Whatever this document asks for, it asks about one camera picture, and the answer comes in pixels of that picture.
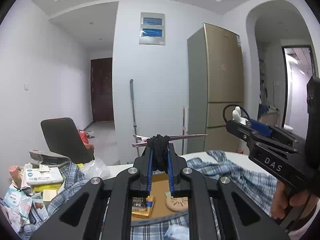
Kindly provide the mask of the person's right hand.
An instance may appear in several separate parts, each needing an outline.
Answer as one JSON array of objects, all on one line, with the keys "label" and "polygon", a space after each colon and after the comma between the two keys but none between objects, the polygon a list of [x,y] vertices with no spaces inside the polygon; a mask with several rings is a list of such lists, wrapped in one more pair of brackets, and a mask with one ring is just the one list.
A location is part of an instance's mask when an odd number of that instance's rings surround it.
[{"label": "person's right hand", "polygon": [[303,206],[307,200],[308,204],[304,209],[304,212],[300,216],[300,219],[305,218],[317,205],[319,198],[316,195],[309,195],[308,191],[299,192],[288,199],[285,194],[286,185],[281,181],[277,181],[276,191],[273,195],[272,206],[271,206],[271,215],[274,219],[283,219],[285,217],[285,209],[290,205]]}]

